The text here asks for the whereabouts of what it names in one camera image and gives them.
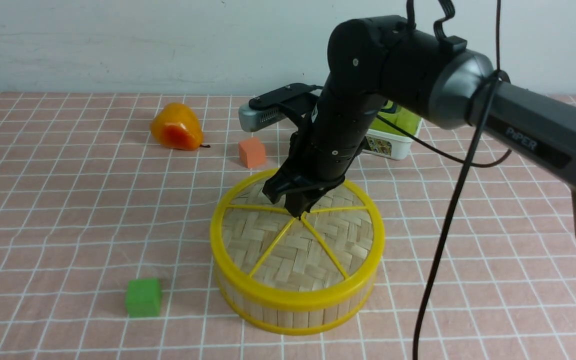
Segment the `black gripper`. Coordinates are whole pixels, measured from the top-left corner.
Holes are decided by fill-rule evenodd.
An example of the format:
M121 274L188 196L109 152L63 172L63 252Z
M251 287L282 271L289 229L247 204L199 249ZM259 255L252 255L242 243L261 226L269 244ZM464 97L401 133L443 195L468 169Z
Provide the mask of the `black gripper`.
M285 196L294 218L309 213L329 191L341 186L368 128L386 98L375 92L347 92L327 82L305 125L298 130L288 159L263 185L272 204Z

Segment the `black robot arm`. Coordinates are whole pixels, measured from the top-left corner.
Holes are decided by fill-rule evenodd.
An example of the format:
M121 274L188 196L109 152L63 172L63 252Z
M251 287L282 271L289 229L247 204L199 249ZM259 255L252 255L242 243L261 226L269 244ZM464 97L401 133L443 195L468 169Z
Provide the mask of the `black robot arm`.
M576 237L576 107L499 80L464 39L414 29L397 15L340 23L327 43L329 75L286 161L263 186L300 216L338 187L378 112L392 101L435 126L484 134L561 180Z

